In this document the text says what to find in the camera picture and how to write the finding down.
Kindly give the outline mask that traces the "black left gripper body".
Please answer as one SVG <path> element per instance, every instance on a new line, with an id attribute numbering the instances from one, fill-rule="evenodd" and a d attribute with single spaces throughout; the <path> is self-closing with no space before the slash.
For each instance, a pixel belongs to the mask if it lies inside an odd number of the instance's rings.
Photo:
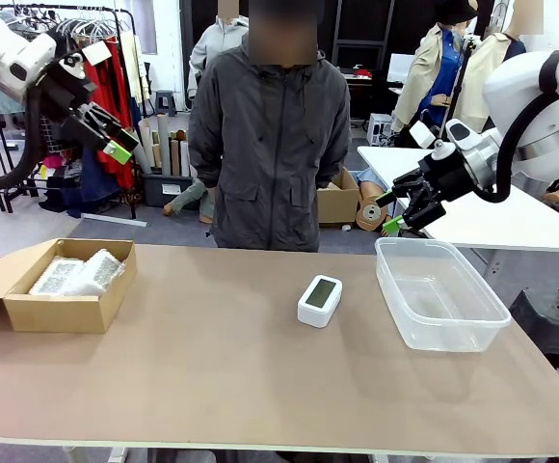
<path id="1" fill-rule="evenodd" d="M 54 123 L 61 123 L 73 110 L 89 103 L 96 85 L 81 68 L 48 65 L 37 82 L 40 112 Z"/>

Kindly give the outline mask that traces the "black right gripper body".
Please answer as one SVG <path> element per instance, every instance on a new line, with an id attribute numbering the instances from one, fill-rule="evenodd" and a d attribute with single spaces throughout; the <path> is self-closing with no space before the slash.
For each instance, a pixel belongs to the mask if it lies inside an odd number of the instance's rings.
<path id="1" fill-rule="evenodd" d="M 454 144 L 434 144 L 433 150 L 418 162 L 434 200 L 453 202 L 470 193 L 474 178 L 464 156 Z"/>

